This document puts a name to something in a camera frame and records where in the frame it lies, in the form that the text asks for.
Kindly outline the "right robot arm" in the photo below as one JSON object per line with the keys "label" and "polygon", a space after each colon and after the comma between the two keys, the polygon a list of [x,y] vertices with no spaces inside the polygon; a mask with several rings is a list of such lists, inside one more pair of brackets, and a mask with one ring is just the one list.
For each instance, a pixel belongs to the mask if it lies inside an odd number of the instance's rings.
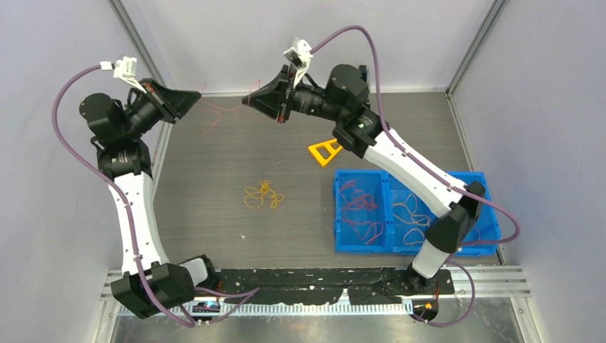
{"label": "right robot arm", "polygon": [[370,108],[364,66],[335,66],[325,87],[294,81],[294,66],[284,65],[268,84],[244,96],[242,104],[279,123],[293,111],[333,121],[332,135],[343,149],[382,168],[427,205],[436,218],[403,282],[417,293],[428,292],[479,219],[485,187],[479,182],[466,184],[416,156],[389,124],[383,124]]}

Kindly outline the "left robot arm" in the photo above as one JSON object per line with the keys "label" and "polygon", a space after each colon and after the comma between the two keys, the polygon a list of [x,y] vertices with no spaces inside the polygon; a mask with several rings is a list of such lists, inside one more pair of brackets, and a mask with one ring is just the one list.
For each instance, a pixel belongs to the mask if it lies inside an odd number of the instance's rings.
{"label": "left robot arm", "polygon": [[99,172],[116,202],[122,240],[122,276],[110,284],[111,294],[140,319],[185,305],[196,290],[209,296],[219,277],[205,255],[179,264],[169,261],[154,213],[152,158],[142,137],[163,121],[175,124],[201,99],[198,91],[168,89],[143,79],[121,103],[103,93],[79,105],[96,148]]}

